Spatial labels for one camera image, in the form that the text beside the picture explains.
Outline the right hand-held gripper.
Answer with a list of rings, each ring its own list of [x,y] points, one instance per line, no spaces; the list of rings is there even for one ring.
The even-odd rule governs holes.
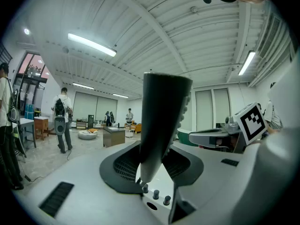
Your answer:
[[[243,153],[246,147],[258,141],[265,131],[267,122],[259,105],[254,102],[234,116],[227,116],[223,127],[191,132],[188,139],[201,147]]]

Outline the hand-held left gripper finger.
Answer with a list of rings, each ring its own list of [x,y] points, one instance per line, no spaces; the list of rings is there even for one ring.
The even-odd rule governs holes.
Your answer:
[[[147,72],[143,75],[140,178],[153,180],[179,127],[192,80],[177,75]]]

